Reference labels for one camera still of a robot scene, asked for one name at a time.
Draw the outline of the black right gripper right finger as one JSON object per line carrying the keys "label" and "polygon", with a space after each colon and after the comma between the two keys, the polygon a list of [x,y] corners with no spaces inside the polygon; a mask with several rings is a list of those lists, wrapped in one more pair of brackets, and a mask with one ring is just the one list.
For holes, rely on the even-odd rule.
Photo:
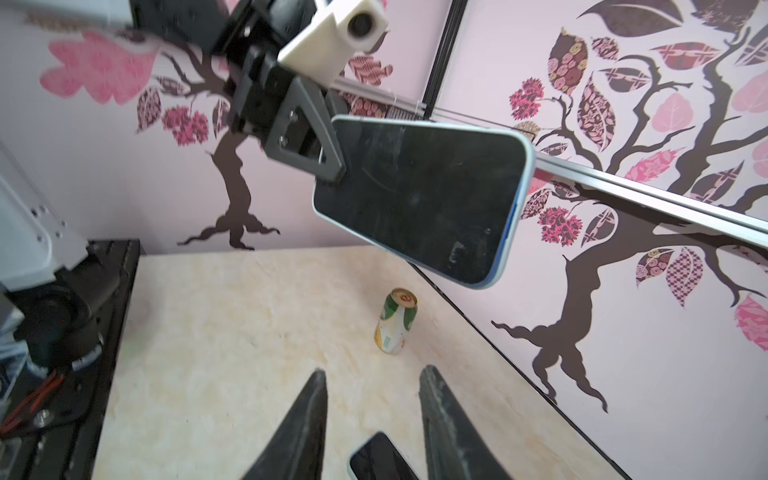
{"label": "black right gripper right finger", "polygon": [[433,365],[420,373],[419,399],[430,479],[511,479]]}

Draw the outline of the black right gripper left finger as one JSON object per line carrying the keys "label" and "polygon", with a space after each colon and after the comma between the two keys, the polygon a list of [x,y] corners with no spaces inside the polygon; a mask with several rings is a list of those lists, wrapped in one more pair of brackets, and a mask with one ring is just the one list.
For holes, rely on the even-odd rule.
{"label": "black right gripper left finger", "polygon": [[326,374],[316,369],[243,479],[320,479],[327,415]]}

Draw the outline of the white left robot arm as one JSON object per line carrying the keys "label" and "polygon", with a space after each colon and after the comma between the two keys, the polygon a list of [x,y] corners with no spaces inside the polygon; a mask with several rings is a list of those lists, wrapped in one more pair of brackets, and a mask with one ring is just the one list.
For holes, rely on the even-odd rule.
{"label": "white left robot arm", "polygon": [[225,235],[246,249],[261,235],[269,249],[313,248],[331,241],[305,206],[309,184],[266,170],[267,217],[251,212],[239,148],[242,135],[212,144],[207,93],[223,79],[210,72],[185,87],[183,143],[155,131],[167,107],[152,86],[159,58],[178,50],[161,41],[132,46],[111,31],[69,18],[55,37],[23,19],[58,19],[21,1],[1,5],[1,291],[21,319],[14,336],[28,348],[38,377],[101,351],[95,313],[117,286],[117,268],[96,250],[99,237],[147,237],[153,252],[171,250],[182,222],[225,212],[195,235]]}

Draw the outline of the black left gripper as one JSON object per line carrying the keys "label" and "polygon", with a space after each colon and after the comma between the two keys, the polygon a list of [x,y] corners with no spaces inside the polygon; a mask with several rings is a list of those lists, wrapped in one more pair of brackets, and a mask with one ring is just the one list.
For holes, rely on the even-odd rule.
{"label": "black left gripper", "polygon": [[332,119],[348,112],[346,103],[313,81],[295,77],[277,60],[316,11],[312,1],[236,2],[224,47],[229,67],[224,90],[231,131],[268,134],[263,150],[270,159],[337,183],[346,164]]}

